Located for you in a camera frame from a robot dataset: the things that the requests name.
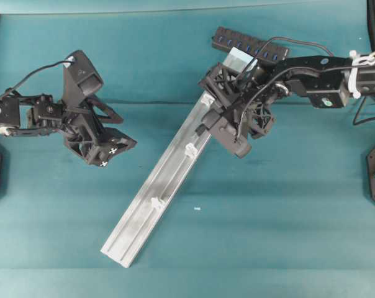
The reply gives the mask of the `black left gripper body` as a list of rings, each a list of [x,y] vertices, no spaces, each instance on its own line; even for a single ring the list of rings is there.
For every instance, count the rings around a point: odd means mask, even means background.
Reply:
[[[89,165],[97,165],[99,143],[104,134],[104,123],[94,115],[104,115],[97,107],[84,100],[78,107],[54,102],[51,95],[29,96],[26,136],[63,135],[64,145]]]

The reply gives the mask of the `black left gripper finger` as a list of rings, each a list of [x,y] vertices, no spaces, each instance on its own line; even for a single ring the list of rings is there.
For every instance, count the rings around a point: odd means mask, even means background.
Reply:
[[[110,160],[116,155],[132,149],[137,141],[122,133],[120,130],[105,127],[99,151],[97,154],[97,165],[107,166]]]
[[[116,113],[113,108],[102,102],[96,95],[89,96],[86,98],[86,102],[93,107],[97,107],[104,115],[99,115],[94,112],[94,115],[105,124],[121,124],[123,118]]]

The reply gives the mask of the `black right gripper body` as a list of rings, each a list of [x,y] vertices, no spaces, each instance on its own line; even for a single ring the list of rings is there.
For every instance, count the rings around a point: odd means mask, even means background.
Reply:
[[[255,78],[258,68],[235,71],[222,63],[213,66],[199,85],[214,98],[208,116],[216,116],[231,126],[231,133],[253,139],[264,137],[274,124],[271,105],[274,86],[266,87]]]

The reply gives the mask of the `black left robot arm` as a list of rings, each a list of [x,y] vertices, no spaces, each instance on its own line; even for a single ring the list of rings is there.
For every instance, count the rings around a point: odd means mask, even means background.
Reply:
[[[53,101],[49,94],[23,96],[11,92],[0,100],[0,135],[38,137],[60,133],[64,145],[87,164],[105,167],[116,155],[132,149],[137,142],[113,127],[123,118],[95,95],[73,107]]]

